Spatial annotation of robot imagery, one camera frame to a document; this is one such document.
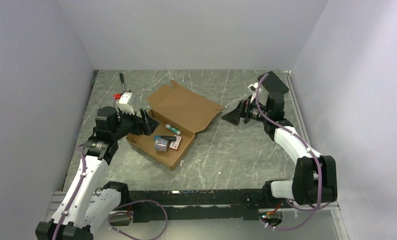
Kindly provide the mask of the brown cardboard box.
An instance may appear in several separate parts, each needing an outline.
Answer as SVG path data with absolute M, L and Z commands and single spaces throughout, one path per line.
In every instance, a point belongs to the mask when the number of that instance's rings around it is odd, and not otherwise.
M 126 140 L 132 147 L 143 151 L 171 171 L 176 169 L 194 143 L 196 134 L 204 131 L 224 108 L 173 79 L 170 85 L 164 84 L 155 90 L 147 101 L 150 105 L 147 113 L 159 121 L 159 126 L 150 136 L 129 134 Z M 154 147 L 155 136 L 175 135 L 166 125 L 181 132 L 179 147 L 169 148 L 166 152 L 157 151 Z

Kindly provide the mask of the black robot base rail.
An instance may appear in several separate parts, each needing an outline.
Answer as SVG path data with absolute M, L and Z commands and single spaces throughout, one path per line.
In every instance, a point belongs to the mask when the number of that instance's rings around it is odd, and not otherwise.
M 164 220 L 242 219 L 257 221 L 260 214 L 279 210 L 285 200 L 267 189 L 130 190 L 117 211 L 132 214 L 134 223 Z

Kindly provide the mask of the black blue highlighter marker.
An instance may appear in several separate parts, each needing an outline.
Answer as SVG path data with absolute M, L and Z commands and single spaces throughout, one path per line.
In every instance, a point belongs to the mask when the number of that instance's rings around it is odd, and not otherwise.
M 169 136 L 169 135 L 156 135 L 154 137 L 154 140 L 157 140 L 157 139 L 163 139 L 163 140 L 166 140 L 166 141 L 169 141 L 169 142 L 174 142 L 174 141 L 177 140 L 177 137 L 176 136 Z

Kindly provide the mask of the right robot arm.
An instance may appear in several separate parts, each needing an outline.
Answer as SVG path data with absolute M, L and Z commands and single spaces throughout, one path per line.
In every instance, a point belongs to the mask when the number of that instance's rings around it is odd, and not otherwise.
M 281 199 L 316 208 L 337 200 L 336 161 L 311 148 L 285 118 L 285 100 L 281 93 L 270 93 L 265 104 L 256 97 L 240 100 L 236 108 L 222 116 L 232 125 L 251 120 L 263 123 L 264 132 L 292 159 L 295 170 L 291 180 L 269 180 L 262 188 L 262 202 L 269 208 Z

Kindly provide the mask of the green white glue stick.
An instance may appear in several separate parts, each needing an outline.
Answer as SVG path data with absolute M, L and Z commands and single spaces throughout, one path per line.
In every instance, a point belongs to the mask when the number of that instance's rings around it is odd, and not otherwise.
M 177 128 L 171 126 L 170 124 L 166 124 L 165 128 L 168 129 L 169 131 L 173 132 L 174 134 L 180 136 L 181 135 L 181 131 L 178 130 Z

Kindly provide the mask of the clear box of paper clips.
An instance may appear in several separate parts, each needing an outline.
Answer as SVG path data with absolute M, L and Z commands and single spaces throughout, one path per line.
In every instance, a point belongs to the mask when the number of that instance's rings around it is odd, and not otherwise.
M 157 152 L 167 152 L 169 148 L 170 142 L 163 138 L 157 138 L 154 141 L 154 149 Z

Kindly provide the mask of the red white staples box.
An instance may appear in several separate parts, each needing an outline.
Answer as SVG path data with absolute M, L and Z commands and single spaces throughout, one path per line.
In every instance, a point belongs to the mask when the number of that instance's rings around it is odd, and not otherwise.
M 178 135 L 175 135 L 174 137 L 176 138 L 176 140 L 170 142 L 169 148 L 173 150 L 178 150 L 182 137 Z

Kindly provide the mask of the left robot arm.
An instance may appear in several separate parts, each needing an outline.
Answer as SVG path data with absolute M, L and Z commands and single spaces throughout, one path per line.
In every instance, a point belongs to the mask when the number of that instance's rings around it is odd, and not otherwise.
M 78 148 L 80 162 L 76 175 L 50 220 L 38 223 L 38 240 L 92 240 L 112 210 L 129 206 L 129 188 L 122 182 L 108 182 L 98 199 L 92 198 L 119 148 L 118 141 L 129 134 L 150 136 L 159 126 L 145 109 L 139 112 L 137 116 L 136 112 L 124 112 L 114 106 L 97 111 L 92 135 Z

